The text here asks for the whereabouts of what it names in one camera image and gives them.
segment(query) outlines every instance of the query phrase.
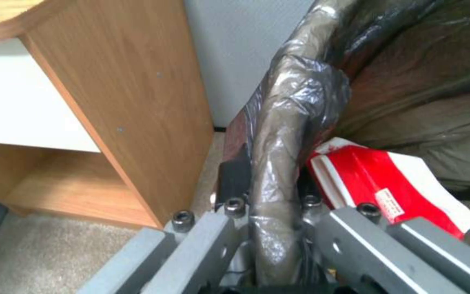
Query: plastic bag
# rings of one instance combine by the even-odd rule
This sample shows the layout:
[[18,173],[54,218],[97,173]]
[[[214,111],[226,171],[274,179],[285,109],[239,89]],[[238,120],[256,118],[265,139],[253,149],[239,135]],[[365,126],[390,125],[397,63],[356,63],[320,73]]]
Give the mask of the plastic bag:
[[295,182],[330,135],[354,76],[381,45],[432,11],[433,0],[317,0],[244,108],[252,150],[250,234],[260,285],[311,281]]

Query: beige carpet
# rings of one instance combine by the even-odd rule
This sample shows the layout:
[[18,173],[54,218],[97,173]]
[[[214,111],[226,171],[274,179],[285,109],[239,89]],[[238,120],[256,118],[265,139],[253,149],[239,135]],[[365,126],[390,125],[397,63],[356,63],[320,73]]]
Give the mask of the beige carpet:
[[[224,133],[214,140],[192,210],[209,209]],[[135,230],[33,214],[7,214],[0,227],[0,294],[74,293],[136,234]]]

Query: black screw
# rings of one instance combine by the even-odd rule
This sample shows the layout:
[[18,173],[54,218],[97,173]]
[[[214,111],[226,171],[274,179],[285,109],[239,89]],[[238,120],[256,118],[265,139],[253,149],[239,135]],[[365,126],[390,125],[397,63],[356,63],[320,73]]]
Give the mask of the black screw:
[[360,203],[357,206],[357,211],[375,224],[378,224],[382,216],[378,206],[374,205],[373,203]]
[[189,210],[181,210],[173,215],[171,224],[175,232],[187,233],[195,224],[195,216]]
[[309,209],[312,207],[318,207],[322,204],[322,200],[320,197],[315,195],[306,195],[304,199],[302,199],[302,205],[305,209]]
[[244,199],[231,197],[224,203],[224,214],[235,219],[242,218],[246,214],[246,204]]

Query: wooden furniture edge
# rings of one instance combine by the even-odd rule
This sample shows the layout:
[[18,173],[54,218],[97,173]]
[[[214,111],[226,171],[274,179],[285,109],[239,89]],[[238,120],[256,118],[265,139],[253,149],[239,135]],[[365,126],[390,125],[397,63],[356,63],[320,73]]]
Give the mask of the wooden furniture edge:
[[128,175],[125,173],[125,171],[123,170],[123,168],[121,167],[117,159],[115,158],[114,154],[110,151],[110,149],[103,142],[103,140],[101,139],[101,136],[99,136],[99,134],[97,133],[97,131],[91,124],[90,120],[88,120],[86,115],[84,115],[84,112],[77,105],[77,102],[75,101],[75,99],[72,97],[70,92],[60,81],[60,79],[58,78],[58,76],[56,75],[52,67],[49,65],[47,60],[44,58],[41,52],[34,45],[33,41],[26,34],[21,35],[19,39],[21,40],[21,42],[23,42],[28,52],[30,52],[32,57],[34,57],[34,59],[39,64],[39,66],[43,69],[45,74],[50,78],[50,80],[52,81],[56,89],[59,91],[60,95],[68,104],[69,108],[73,111],[73,113],[79,119],[83,127],[86,129],[86,131],[91,136],[95,144],[99,147],[99,149],[104,154],[104,156],[106,156],[106,158],[108,159],[110,164],[113,166],[113,168],[117,171],[121,179],[123,179],[123,181],[128,186],[128,188],[132,191],[132,193],[139,200],[139,203],[144,207],[147,214],[151,217],[151,219],[153,219],[153,221],[155,222],[155,225],[157,225],[158,228],[162,228],[163,224],[159,221],[159,218],[157,218],[153,210],[147,205],[145,199],[140,195],[138,189],[133,184],[133,182],[129,179]]
[[44,0],[27,11],[0,22],[0,41],[22,35],[71,2],[75,0]]

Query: wooden cabinet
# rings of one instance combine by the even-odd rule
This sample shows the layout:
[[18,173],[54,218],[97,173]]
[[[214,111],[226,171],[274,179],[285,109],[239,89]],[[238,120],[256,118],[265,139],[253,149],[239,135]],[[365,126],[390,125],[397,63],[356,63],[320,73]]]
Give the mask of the wooden cabinet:
[[0,202],[162,227],[213,127],[181,0],[0,1]]

